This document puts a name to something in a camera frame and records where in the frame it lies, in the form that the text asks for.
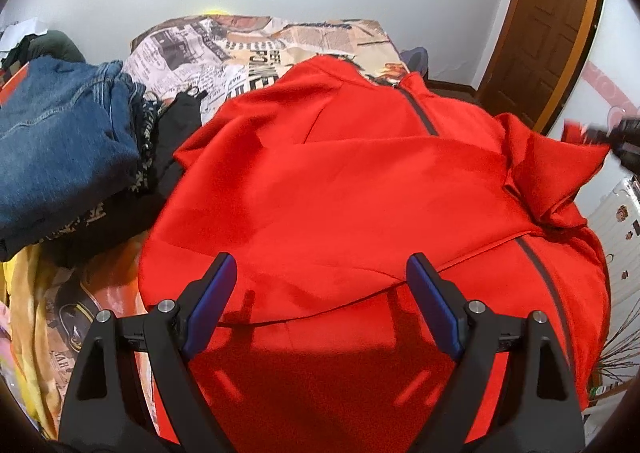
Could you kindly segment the red jacket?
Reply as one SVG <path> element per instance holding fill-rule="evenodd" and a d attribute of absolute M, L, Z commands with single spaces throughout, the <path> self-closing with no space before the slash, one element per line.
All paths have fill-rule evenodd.
<path fill-rule="evenodd" d="M 238 280 L 193 377 L 240 452 L 403 452 L 454 364 L 406 282 L 424 254 L 496 312 L 544 311 L 580 402 L 608 335 L 605 255 L 574 199 L 608 151 L 317 56 L 227 101 L 183 177 L 139 291 L 180 295 L 221 253 Z"/>

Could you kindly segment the brown wooden door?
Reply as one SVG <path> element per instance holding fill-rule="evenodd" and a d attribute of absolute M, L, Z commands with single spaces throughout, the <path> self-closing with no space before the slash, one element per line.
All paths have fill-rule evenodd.
<path fill-rule="evenodd" d="M 561 113 L 596 34 L 603 0 L 510 0 L 477 98 L 546 133 Z"/>

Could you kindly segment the blue grey backpack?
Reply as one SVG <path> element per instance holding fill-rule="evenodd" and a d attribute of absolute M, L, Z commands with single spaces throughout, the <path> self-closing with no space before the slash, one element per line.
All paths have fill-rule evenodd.
<path fill-rule="evenodd" d="M 424 46 L 417 46 L 410 50 L 400 52 L 400 59 L 410 72 L 417 72 L 424 80 L 428 79 L 430 73 L 430 57 Z"/>

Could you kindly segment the blue denim jeans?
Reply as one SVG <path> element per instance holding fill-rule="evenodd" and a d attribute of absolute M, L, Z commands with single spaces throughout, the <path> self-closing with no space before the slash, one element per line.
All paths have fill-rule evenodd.
<path fill-rule="evenodd" d="M 122 66 L 39 57 L 2 103 L 2 260 L 136 183 L 149 109 Z"/>

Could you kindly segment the black patterned garment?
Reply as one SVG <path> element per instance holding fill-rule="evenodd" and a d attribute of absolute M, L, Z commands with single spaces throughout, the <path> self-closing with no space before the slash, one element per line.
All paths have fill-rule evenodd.
<path fill-rule="evenodd" d="M 200 129 L 200 107 L 207 95 L 191 87 L 160 106 L 141 183 L 110 196 L 47 237 L 42 246 L 54 263 L 73 268 L 152 227 L 183 175 L 174 153 Z"/>

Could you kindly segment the printed newspaper-pattern bedspread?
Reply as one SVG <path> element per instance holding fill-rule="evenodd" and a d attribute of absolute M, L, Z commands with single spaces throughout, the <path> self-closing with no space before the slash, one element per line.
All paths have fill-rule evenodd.
<path fill-rule="evenodd" d="M 201 125 L 229 98 L 271 86 L 297 63 L 332 55 L 367 78 L 401 80 L 407 67 L 374 20 L 289 23 L 270 16 L 202 15 L 168 20 L 134 40 L 122 69 L 144 88 L 149 112 L 138 119 L 142 172 L 162 104 L 191 87 L 208 92 Z M 16 58 L 23 79 L 29 62 L 50 56 L 85 63 L 66 35 L 29 37 Z M 1 334 L 11 355 L 1 364 L 24 410 L 47 437 L 58 433 L 70 374 L 93 317 L 102 309 L 132 315 L 141 307 L 136 268 L 146 231 L 73 268 L 60 267 L 41 241 L 1 258 Z"/>

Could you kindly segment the yellow pillow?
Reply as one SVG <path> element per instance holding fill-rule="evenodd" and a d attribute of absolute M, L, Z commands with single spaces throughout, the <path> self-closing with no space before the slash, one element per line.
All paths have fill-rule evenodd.
<path fill-rule="evenodd" d="M 204 15 L 231 15 L 230 12 L 223 9 L 207 9 L 202 12 Z"/>

